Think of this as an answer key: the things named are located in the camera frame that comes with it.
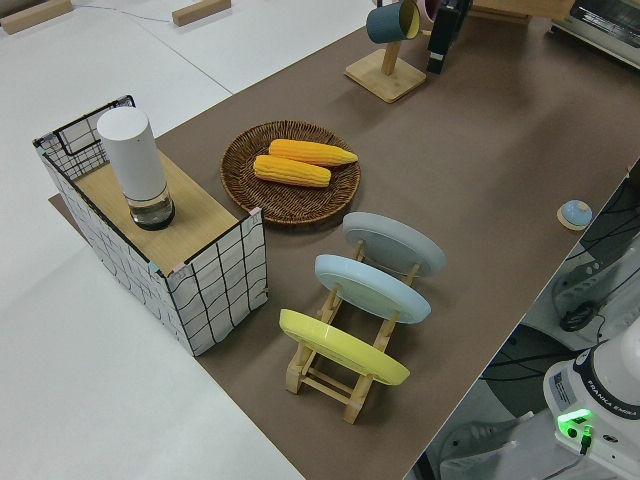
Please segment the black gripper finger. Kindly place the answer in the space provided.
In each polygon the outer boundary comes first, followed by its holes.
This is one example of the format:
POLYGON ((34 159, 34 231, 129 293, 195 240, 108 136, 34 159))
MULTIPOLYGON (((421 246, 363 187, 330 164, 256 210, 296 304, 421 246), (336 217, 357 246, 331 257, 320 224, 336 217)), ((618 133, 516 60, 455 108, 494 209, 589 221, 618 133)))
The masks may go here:
POLYGON ((454 9, 457 11, 457 17, 454 23, 452 44, 455 44, 455 42, 457 41, 460 31, 462 29, 462 26, 464 24, 464 21, 472 6, 473 6, 472 0, 455 0, 454 1, 454 9))
POLYGON ((427 71, 440 74, 445 57, 453 41, 460 9, 458 6, 441 5, 437 11, 428 44, 429 59, 427 71))

